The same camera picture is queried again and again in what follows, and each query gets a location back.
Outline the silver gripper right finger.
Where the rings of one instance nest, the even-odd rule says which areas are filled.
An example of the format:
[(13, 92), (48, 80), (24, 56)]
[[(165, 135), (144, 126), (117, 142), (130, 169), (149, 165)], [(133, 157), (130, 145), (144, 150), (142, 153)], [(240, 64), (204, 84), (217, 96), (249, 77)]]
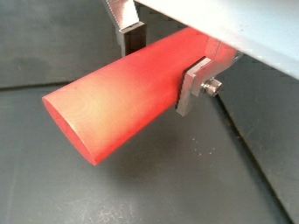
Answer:
[(224, 42), (209, 38), (201, 58), (184, 70), (176, 112), (185, 116), (194, 98), (200, 94), (216, 96), (221, 82), (214, 79), (242, 56), (242, 53)]

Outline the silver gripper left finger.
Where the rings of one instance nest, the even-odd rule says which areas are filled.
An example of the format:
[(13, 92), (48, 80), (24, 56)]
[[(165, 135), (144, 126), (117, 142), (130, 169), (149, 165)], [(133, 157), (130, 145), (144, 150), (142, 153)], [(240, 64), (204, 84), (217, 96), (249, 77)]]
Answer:
[(101, 0), (108, 16), (116, 27), (116, 40), (121, 56), (145, 47), (145, 24), (137, 16), (133, 0)]

